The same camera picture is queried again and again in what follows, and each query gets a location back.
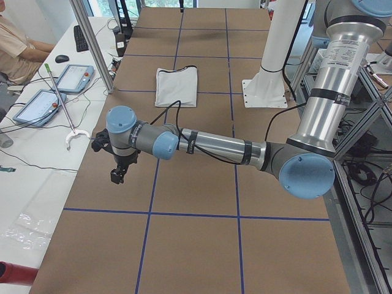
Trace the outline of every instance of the label sticker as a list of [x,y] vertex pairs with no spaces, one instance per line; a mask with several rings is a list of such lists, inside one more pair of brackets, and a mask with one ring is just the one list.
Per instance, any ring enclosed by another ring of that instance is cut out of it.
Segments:
[[355,40],[332,41],[328,45],[320,68],[335,67],[349,70],[352,75],[357,75],[368,50],[369,45],[365,42]]

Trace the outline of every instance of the blue joint cap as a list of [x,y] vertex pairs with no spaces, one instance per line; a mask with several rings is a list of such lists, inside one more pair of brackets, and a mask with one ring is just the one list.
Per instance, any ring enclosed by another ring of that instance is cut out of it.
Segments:
[[127,106],[116,106],[106,115],[106,128],[110,133],[121,134],[130,130],[136,123],[135,112]]
[[356,8],[370,17],[385,18],[392,16],[391,0],[351,0]]
[[153,146],[153,156],[169,160],[173,157],[177,149],[178,137],[167,131],[161,133],[155,140]]
[[292,195],[317,198],[332,187],[335,172],[332,163],[324,156],[305,153],[285,162],[279,173],[279,182]]
[[326,49],[329,43],[330,43],[329,38],[312,36],[312,44],[314,48]]

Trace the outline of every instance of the person's arm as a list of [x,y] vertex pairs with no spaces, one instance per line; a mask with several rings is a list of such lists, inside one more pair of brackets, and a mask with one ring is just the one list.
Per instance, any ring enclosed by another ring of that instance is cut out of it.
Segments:
[[49,52],[45,52],[39,49],[32,49],[27,47],[18,56],[33,62],[44,62],[48,57]]
[[53,44],[48,44],[45,42],[36,41],[36,40],[32,40],[32,39],[29,39],[29,42],[32,43],[36,49],[44,51],[44,52],[48,52],[48,53],[50,53],[53,50],[53,48],[55,47]]

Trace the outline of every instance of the white mounting pedestal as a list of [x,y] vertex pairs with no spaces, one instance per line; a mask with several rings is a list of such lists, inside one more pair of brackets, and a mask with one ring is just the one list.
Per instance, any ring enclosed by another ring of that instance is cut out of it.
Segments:
[[287,108],[282,73],[270,73],[260,69],[253,80],[243,80],[243,97],[247,108]]

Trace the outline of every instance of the person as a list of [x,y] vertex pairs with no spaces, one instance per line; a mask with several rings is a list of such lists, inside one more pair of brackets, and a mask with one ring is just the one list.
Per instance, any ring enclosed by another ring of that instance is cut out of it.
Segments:
[[[0,13],[6,4],[0,0]],[[0,15],[0,72],[14,85],[31,80],[54,45],[32,40]]]

